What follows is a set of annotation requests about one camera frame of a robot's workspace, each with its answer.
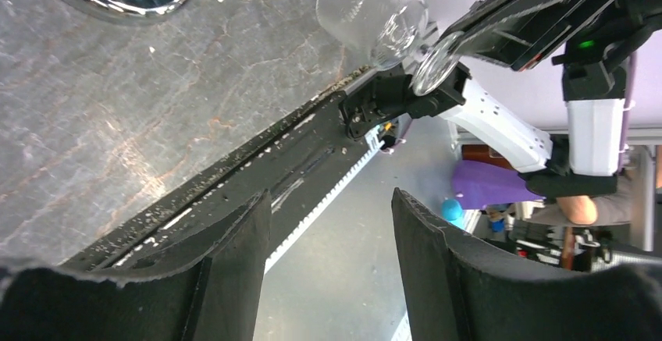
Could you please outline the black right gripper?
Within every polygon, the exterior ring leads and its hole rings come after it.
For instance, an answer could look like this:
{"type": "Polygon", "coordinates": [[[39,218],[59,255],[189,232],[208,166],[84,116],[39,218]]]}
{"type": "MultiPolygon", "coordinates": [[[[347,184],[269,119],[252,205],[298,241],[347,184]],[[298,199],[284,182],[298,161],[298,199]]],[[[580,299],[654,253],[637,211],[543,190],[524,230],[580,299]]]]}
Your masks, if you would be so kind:
{"type": "Polygon", "coordinates": [[[661,0],[484,0],[444,32],[450,56],[523,71],[562,44],[554,65],[619,65],[661,29],[661,0]]]}

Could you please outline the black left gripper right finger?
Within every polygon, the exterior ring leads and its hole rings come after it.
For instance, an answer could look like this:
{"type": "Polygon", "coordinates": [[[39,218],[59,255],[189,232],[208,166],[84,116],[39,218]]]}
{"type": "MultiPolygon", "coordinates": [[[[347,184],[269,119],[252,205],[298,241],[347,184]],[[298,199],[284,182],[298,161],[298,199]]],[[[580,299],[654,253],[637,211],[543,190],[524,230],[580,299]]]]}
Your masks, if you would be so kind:
{"type": "Polygon", "coordinates": [[[661,267],[582,273],[521,258],[402,189],[392,215],[414,340],[658,340],[661,267]]]}

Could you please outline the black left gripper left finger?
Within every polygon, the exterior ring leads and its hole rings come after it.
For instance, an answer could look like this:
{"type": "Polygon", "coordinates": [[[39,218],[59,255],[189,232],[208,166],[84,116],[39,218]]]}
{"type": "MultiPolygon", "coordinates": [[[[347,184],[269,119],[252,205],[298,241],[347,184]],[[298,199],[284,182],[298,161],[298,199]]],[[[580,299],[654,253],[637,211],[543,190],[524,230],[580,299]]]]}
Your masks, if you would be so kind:
{"type": "Polygon", "coordinates": [[[250,340],[271,229],[268,191],[129,268],[1,260],[4,340],[250,340]]]}

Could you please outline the clear wine glass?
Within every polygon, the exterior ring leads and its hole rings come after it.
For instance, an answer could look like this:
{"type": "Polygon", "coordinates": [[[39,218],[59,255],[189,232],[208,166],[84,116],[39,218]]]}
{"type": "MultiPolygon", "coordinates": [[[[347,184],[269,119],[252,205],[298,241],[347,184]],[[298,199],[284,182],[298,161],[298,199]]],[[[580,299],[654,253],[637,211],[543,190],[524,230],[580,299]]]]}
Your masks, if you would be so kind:
{"type": "Polygon", "coordinates": [[[462,32],[429,40],[425,0],[316,0],[315,11],[321,27],[367,66],[386,71],[409,59],[417,96],[436,89],[459,63],[462,32]]]}

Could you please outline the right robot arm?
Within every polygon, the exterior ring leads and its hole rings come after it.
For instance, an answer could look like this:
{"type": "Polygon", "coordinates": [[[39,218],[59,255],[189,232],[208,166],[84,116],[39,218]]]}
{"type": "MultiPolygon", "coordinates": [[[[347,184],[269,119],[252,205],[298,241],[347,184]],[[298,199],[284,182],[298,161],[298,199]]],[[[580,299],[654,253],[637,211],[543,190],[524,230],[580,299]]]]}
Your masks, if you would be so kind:
{"type": "Polygon", "coordinates": [[[439,116],[499,152],[542,197],[612,194],[632,104],[635,53],[661,28],[661,0],[482,0],[451,24],[416,70],[384,72],[340,103],[358,139],[390,119],[439,116]],[[565,135],[550,135],[494,100],[461,56],[514,71],[563,68],[565,135]]]}

